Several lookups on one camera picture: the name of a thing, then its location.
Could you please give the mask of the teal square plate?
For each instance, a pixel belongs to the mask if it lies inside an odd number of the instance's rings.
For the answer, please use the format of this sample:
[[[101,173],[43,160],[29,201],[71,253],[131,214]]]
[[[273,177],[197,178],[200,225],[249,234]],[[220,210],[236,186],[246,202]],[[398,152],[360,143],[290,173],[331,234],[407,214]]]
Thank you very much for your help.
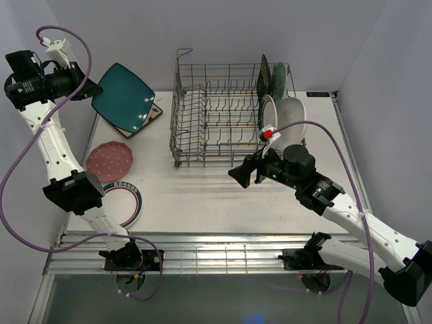
[[[151,110],[154,91],[120,63],[104,73],[99,86],[103,92],[92,98],[92,108],[112,126],[135,132]]]

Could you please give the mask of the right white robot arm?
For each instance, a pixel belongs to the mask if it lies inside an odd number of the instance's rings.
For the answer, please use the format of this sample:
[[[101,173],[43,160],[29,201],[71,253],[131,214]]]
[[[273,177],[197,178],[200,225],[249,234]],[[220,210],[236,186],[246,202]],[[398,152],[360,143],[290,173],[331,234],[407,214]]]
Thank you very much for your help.
[[[247,155],[228,174],[243,188],[268,178],[295,190],[306,209],[332,221],[372,248],[374,271],[368,252],[338,242],[328,234],[315,234],[304,246],[306,263],[320,268],[325,263],[373,276],[387,293],[406,306],[416,306],[431,285],[431,241],[419,243],[392,229],[372,213],[360,211],[353,198],[332,179],[316,170],[315,158],[299,144],[286,147],[279,156],[272,148]]]

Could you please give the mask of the black floral square plate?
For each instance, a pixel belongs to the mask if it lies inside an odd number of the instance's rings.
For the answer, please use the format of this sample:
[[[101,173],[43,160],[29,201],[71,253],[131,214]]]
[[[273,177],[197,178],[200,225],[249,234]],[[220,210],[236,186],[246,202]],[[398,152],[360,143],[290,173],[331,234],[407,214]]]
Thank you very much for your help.
[[[259,102],[265,95],[273,96],[273,79],[265,54],[262,54],[259,76],[256,82],[256,93]]]

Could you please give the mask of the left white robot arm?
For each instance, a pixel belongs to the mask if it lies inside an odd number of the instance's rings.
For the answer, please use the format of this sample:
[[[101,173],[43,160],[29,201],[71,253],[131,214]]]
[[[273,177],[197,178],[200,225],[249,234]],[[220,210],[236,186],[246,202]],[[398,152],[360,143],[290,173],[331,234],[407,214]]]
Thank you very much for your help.
[[[55,62],[53,72],[47,74],[49,62],[36,58],[30,50],[5,56],[13,72],[5,81],[4,91],[37,138],[49,181],[43,192],[52,203],[81,217],[102,234],[107,246],[99,253],[102,257],[118,267],[138,269],[143,264],[142,251],[104,209],[103,187],[75,158],[55,110],[58,98],[81,101],[102,89],[75,62]]]

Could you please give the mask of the round plate teal red rim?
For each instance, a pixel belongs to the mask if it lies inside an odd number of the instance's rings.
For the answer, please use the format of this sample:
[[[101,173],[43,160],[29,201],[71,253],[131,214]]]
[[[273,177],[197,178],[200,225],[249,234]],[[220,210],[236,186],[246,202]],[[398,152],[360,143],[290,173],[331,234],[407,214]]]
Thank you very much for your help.
[[[264,140],[263,134],[268,126],[275,129],[278,127],[277,108],[271,95],[265,94],[260,100],[258,118],[259,138]]]

